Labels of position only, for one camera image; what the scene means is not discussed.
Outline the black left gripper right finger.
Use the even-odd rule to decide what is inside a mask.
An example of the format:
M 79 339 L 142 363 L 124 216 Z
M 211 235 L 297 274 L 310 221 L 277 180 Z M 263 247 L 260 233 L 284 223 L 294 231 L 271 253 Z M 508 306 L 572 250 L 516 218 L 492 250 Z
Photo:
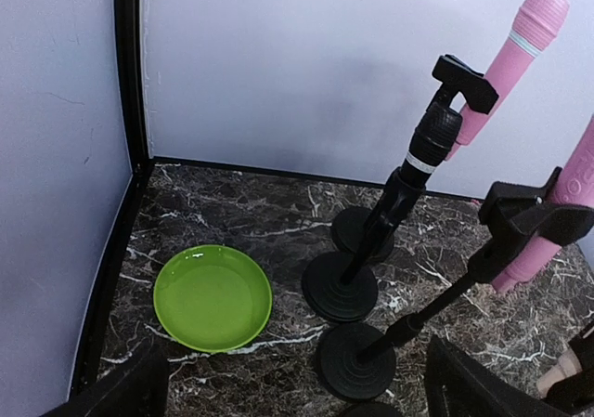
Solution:
M 431 416 L 576 416 L 593 408 L 593 370 L 561 380 L 546 397 L 535 398 L 435 335 L 428 346 L 425 393 Z

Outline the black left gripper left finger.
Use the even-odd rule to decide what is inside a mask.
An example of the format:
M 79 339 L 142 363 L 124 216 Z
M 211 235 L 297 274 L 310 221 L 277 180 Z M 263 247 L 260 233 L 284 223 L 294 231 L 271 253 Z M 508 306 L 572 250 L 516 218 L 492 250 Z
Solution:
M 123 365 L 46 413 L 67 416 L 163 416 L 169 363 L 157 343 L 143 343 Z

